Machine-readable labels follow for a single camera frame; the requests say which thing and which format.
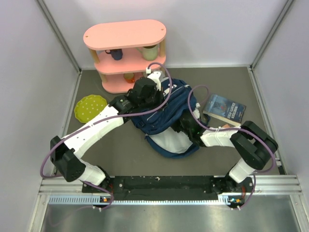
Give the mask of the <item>blue Nineteen Eighty-Four book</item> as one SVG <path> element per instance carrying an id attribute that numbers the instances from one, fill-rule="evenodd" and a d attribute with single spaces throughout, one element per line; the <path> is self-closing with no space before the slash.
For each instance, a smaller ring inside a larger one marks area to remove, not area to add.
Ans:
<path id="1" fill-rule="evenodd" d="M 246 106 L 217 94 L 211 94 L 203 109 L 203 114 L 233 126 L 240 126 Z"/>

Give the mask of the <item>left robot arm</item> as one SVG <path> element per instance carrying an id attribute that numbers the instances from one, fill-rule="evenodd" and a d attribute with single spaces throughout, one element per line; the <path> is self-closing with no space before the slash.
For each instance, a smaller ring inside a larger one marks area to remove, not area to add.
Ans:
<path id="1" fill-rule="evenodd" d="M 153 71 L 135 82 L 126 94 L 115 97 L 99 114 L 80 129 L 50 141 L 48 157 L 67 182 L 75 180 L 93 184 L 106 191 L 109 179 L 102 168 L 82 160 L 85 152 L 103 136 L 124 125 L 134 116 L 158 111 L 166 104 L 161 87 L 163 74 Z"/>

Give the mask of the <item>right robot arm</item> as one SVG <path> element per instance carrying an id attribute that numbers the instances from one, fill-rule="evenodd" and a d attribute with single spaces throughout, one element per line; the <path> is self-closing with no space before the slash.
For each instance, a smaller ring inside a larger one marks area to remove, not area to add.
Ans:
<path id="1" fill-rule="evenodd" d="M 243 181 L 255 173 L 262 171 L 278 149 L 277 142 L 252 121 L 245 121 L 239 127 L 206 128 L 190 111 L 184 111 L 171 126 L 176 132 L 183 132 L 188 139 L 199 147 L 223 146 L 235 148 L 241 159 L 213 187 L 222 193 L 223 188 L 237 191 Z"/>

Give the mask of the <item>navy blue student backpack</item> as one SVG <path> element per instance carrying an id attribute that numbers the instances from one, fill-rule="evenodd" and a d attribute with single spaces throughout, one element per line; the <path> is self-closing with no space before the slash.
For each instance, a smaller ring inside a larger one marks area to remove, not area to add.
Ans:
<path id="1" fill-rule="evenodd" d="M 134 126 L 145 133 L 150 146 L 165 158 L 181 159 L 199 150 L 199 146 L 191 142 L 184 132 L 176 132 L 172 128 L 182 113 L 189 110 L 187 98 L 191 89 L 185 81 L 172 79 L 171 96 L 165 107 L 131 118 Z"/>

